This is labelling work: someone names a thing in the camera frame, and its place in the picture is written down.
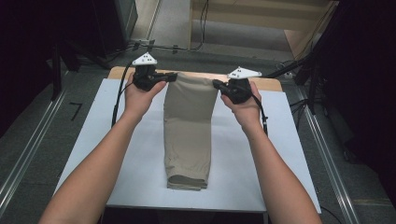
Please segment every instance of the black controller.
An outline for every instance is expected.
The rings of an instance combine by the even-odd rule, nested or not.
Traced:
[[[230,98],[235,105],[246,102],[251,96],[250,83],[247,78],[230,79],[228,83],[214,79],[213,86]]]
[[[265,117],[264,109],[262,108],[262,102],[260,102],[260,100],[251,92],[250,83],[248,82],[247,78],[230,79],[228,83],[222,82],[218,79],[214,79],[212,83],[215,89],[220,90],[221,94],[228,96],[231,102],[233,102],[233,104],[235,105],[242,104],[246,102],[250,97],[253,97],[254,101],[262,112],[262,128],[264,129],[264,132],[268,134],[268,118]]]
[[[133,80],[136,87],[143,91],[150,91],[160,81],[176,81],[177,73],[156,73],[155,69],[152,64],[138,65],[135,68]]]

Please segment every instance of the khaki trousers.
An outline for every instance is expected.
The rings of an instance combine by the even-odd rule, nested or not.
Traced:
[[[218,90],[212,80],[177,75],[163,105],[165,171],[170,189],[207,187],[211,161],[211,119]]]

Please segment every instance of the white table surface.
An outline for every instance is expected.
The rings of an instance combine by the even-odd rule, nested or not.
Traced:
[[[120,81],[104,79],[57,188],[110,130]],[[231,110],[218,96],[212,117],[212,162],[207,189],[168,189],[163,156],[163,102],[153,100],[134,131],[108,206],[209,211],[264,212],[265,204],[248,146]],[[268,133],[279,154],[300,179],[320,213],[318,198],[284,92],[260,91]],[[120,110],[124,108],[123,96]]]

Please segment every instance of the forearm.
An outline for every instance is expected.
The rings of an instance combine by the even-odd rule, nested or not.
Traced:
[[[320,223],[306,190],[283,162],[259,122],[243,127],[268,213],[274,223]]]
[[[139,118],[122,116],[99,145],[66,178],[40,223],[95,223],[120,172]]]

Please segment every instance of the handheld controller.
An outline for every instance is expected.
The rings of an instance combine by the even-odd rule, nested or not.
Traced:
[[[173,82],[177,79],[177,73],[156,73],[154,64],[157,64],[157,60],[155,60],[148,52],[143,54],[133,62],[128,63],[127,66],[125,66],[125,70],[122,74],[119,94],[117,96],[117,101],[113,109],[113,119],[111,120],[111,126],[116,123],[117,112],[119,110],[119,103],[122,92],[129,86],[127,85],[124,89],[122,88],[123,81],[131,64],[135,65],[135,70],[134,79],[129,85],[135,84],[138,89],[143,91],[150,91],[155,86],[155,84],[160,81]]]
[[[250,83],[248,77],[261,77],[262,73],[248,70],[246,68],[238,67],[228,75],[228,82],[222,82],[218,79],[212,81],[213,87],[220,90],[221,94],[224,94],[230,98],[231,102],[235,105],[246,102],[250,97],[253,97],[256,104],[259,106],[262,112],[262,127],[266,134],[267,130],[267,117],[264,115],[262,108],[262,102],[251,92]]]
[[[177,73],[157,73],[155,72],[155,60],[147,52],[138,59],[133,61],[135,65],[133,83],[137,88],[143,91],[150,91],[155,84],[160,81],[174,82],[177,79]]]

